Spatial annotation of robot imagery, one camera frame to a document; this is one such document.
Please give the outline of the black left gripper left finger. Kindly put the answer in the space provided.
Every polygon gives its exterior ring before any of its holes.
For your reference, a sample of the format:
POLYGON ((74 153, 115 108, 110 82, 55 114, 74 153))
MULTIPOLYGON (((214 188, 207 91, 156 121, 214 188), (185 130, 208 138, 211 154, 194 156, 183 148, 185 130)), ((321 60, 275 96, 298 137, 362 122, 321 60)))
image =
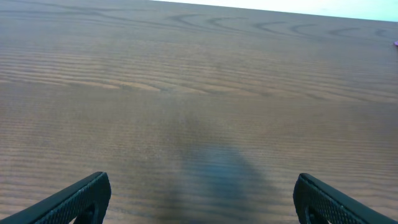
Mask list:
POLYGON ((111 198, 105 172, 95 172, 1 220, 1 224, 102 224, 111 198))

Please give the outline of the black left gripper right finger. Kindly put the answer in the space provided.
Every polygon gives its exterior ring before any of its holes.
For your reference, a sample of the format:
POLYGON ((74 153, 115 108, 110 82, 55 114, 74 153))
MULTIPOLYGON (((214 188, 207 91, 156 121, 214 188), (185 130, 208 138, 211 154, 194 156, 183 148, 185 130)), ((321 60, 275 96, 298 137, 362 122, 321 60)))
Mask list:
POLYGON ((300 224, 397 224, 307 173, 298 176, 293 200, 300 224))

